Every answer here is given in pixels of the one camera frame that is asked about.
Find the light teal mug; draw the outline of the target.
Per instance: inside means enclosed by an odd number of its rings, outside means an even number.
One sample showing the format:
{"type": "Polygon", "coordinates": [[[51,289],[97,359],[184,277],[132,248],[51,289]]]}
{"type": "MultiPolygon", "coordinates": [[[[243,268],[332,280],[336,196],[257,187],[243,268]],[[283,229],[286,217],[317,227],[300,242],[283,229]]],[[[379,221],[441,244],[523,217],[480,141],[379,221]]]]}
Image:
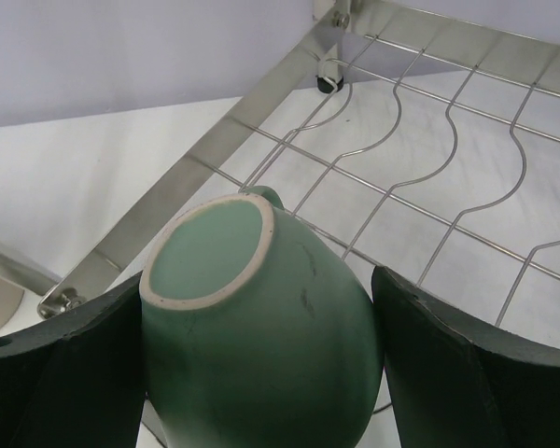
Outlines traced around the light teal mug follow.
{"type": "Polygon", "coordinates": [[[384,363],[371,298],[268,187],[170,221],[141,273],[147,394],[171,447],[353,447],[384,363]]]}

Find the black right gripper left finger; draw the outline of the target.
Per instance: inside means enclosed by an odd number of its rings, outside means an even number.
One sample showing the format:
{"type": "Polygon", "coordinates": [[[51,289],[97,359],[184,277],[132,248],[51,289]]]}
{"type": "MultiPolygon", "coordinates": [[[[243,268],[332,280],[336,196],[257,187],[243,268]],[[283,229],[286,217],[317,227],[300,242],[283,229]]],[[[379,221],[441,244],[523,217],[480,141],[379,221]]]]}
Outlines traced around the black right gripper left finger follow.
{"type": "Polygon", "coordinates": [[[0,337],[0,447],[134,447],[146,398],[140,277],[0,337]]]}

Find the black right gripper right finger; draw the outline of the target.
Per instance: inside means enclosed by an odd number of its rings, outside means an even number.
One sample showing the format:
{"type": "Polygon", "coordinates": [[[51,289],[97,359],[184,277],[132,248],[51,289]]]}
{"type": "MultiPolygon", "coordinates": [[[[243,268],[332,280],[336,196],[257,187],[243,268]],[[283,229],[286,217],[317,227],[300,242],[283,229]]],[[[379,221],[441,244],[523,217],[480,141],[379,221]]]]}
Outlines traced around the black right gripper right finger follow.
{"type": "Polygon", "coordinates": [[[560,447],[560,349],[469,315],[386,266],[371,276],[403,447],[560,447]]]}

